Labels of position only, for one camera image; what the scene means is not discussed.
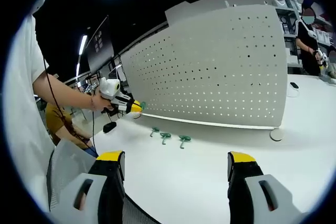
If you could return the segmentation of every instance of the tabletop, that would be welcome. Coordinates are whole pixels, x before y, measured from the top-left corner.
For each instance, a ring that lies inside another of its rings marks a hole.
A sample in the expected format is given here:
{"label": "tabletop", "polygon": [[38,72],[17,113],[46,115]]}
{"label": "tabletop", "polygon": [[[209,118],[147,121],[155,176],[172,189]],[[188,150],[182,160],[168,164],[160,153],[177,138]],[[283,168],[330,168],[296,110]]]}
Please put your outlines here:
{"label": "tabletop", "polygon": [[[288,88],[281,129],[274,142],[269,130],[235,129],[181,123],[130,113],[117,127],[95,136],[98,153],[125,151],[126,193],[163,224],[229,223],[227,153],[254,157],[293,195],[301,211],[316,206],[329,186],[336,164],[336,85],[317,77],[289,75],[299,92]],[[162,145],[159,133],[172,134]],[[178,135],[191,142],[180,149]]]}

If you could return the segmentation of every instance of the white pegboard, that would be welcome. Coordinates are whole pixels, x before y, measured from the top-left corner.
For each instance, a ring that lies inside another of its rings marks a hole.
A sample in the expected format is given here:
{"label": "white pegboard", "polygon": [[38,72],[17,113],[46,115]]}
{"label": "white pegboard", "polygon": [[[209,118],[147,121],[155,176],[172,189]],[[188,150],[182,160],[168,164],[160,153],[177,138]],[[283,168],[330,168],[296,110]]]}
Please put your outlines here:
{"label": "white pegboard", "polygon": [[208,12],[169,27],[122,57],[145,113],[234,125],[281,124],[285,42],[272,6]]}

